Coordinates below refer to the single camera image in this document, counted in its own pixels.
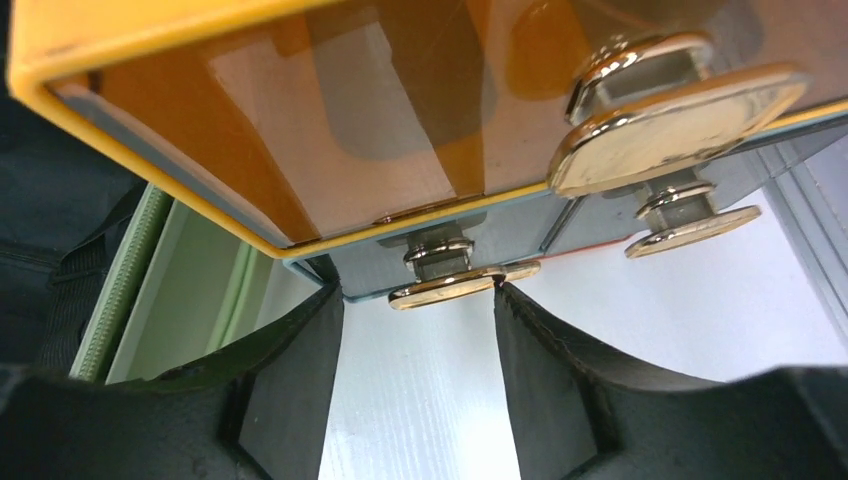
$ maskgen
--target white wall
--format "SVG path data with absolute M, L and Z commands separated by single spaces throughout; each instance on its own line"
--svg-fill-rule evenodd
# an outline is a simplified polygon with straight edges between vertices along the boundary
M 625 352 L 731 380 L 848 364 L 777 219 L 627 260 L 626 243 L 543 262 L 517 285 Z M 347 305 L 322 479 L 517 479 L 491 292 L 410 312 Z
M 274 262 L 255 328 L 258 330 L 281 318 L 320 288 L 313 281 L 289 270 L 282 260 Z

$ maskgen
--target oval metal plate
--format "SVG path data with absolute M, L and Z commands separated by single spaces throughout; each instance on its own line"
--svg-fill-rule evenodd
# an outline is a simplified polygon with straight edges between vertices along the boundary
M 400 288 L 389 294 L 389 305 L 395 310 L 409 310 L 482 292 L 495 286 L 497 277 L 514 282 L 535 275 L 539 262 L 484 267 L 448 277 L 437 278 Z
M 627 258 L 639 258 L 700 242 L 741 227 L 762 214 L 760 207 L 750 206 L 720 213 L 677 228 L 648 235 L 627 247 Z
M 766 65 L 593 116 L 563 140 L 548 184 L 577 197 L 692 167 L 763 129 L 809 82 L 791 64 Z

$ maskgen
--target yellow frame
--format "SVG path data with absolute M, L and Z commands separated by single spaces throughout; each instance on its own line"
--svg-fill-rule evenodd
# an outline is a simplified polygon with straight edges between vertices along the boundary
M 490 195 L 385 225 L 290 248 L 275 247 L 159 168 L 101 132 L 45 88 L 50 80 L 153 51 L 221 35 L 339 0 L 17 0 L 13 5 L 8 83 L 12 95 L 72 135 L 157 185 L 261 252 L 297 258 L 439 218 L 547 190 L 545 182 Z M 841 113 L 848 101 L 790 115 L 767 130 Z

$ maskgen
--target orange translucent panel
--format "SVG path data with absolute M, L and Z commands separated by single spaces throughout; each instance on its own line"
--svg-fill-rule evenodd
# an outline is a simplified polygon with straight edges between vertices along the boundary
M 842 3 L 350 0 L 50 88 L 285 247 L 544 180 L 576 75 L 621 40 L 707 30 L 719 70 L 798 60 L 799 108 L 841 97 Z

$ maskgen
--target gold metal hardware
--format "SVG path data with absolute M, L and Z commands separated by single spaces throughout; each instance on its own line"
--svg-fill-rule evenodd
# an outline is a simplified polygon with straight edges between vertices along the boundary
M 716 213 L 709 195 L 715 186 L 698 179 L 692 169 L 651 179 L 638 194 L 645 199 L 636 213 L 651 234 L 624 251 L 628 258 L 644 257 L 729 232 L 760 216 L 757 206 Z
M 602 56 L 567 109 L 548 184 L 577 197 L 691 168 L 765 128 L 800 98 L 807 75 L 772 64 L 709 78 L 709 39 L 679 34 Z
M 395 310 L 409 310 L 464 297 L 493 288 L 498 281 L 514 282 L 536 274 L 539 262 L 484 267 L 400 288 L 389 294 Z
M 538 262 L 524 262 L 472 269 L 474 242 L 462 235 L 456 221 L 412 232 L 406 241 L 409 251 L 403 260 L 417 281 L 389 294 L 389 305 L 396 310 L 464 297 L 497 282 L 529 277 L 540 268 Z

